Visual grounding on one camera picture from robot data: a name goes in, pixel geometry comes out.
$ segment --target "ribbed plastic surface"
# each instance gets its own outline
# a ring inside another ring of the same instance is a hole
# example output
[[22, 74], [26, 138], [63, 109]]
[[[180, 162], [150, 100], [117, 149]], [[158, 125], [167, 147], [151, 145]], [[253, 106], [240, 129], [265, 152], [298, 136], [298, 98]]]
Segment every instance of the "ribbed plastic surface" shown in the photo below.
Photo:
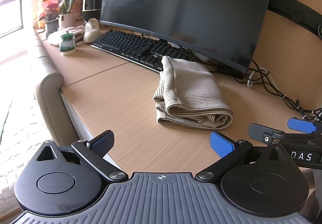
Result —
[[235, 149], [232, 143], [225, 140], [216, 132], [210, 134], [210, 146], [221, 158]]
[[48, 218], [24, 213], [15, 224], [308, 224], [299, 213], [275, 219], [242, 212], [228, 204], [212, 184], [189, 173], [135, 173], [111, 184], [92, 207], [72, 216]]

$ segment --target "keyboard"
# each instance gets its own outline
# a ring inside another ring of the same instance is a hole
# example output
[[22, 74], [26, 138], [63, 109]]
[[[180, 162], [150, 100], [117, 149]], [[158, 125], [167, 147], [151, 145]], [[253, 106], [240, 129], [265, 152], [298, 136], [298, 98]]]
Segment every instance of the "keyboard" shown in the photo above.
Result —
[[188, 61], [194, 56], [185, 49], [172, 47], [166, 41], [116, 30], [106, 32], [91, 46], [158, 72], [163, 70], [163, 56]]

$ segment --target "monitor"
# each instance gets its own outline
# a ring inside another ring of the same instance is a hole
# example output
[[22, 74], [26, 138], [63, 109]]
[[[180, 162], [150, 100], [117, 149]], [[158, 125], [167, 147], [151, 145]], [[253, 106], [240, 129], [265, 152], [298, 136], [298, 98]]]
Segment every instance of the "monitor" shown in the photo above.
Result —
[[245, 74], [268, 0], [103, 0], [100, 22], [151, 35]]

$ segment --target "bolt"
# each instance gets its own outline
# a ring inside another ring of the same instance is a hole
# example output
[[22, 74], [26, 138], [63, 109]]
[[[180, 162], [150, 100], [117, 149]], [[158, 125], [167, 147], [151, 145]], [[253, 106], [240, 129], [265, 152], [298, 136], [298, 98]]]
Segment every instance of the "bolt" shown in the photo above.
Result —
[[209, 171], [202, 171], [202, 172], [198, 173], [198, 177], [203, 180], [209, 180], [214, 177], [214, 174]]
[[113, 180], [121, 180], [122, 178], [125, 177], [125, 173], [124, 172], [120, 172], [120, 171], [115, 171], [112, 172], [109, 177]]
[[279, 139], [273, 139], [272, 141], [271, 141], [271, 143], [273, 143], [273, 144], [278, 144], [280, 142], [280, 140]]

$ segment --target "potted plant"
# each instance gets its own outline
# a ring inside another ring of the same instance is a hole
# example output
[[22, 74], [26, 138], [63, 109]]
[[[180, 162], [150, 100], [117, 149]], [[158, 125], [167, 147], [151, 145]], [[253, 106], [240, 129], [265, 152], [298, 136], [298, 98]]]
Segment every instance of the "potted plant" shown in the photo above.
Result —
[[58, 0], [59, 2], [59, 20], [58, 24], [61, 29], [72, 27], [75, 24], [74, 14], [71, 12], [76, 0]]
[[60, 14], [58, 0], [48, 0], [46, 2], [42, 2], [41, 5], [45, 10], [35, 21], [44, 21], [46, 38], [48, 38], [51, 33], [58, 30], [58, 17]]

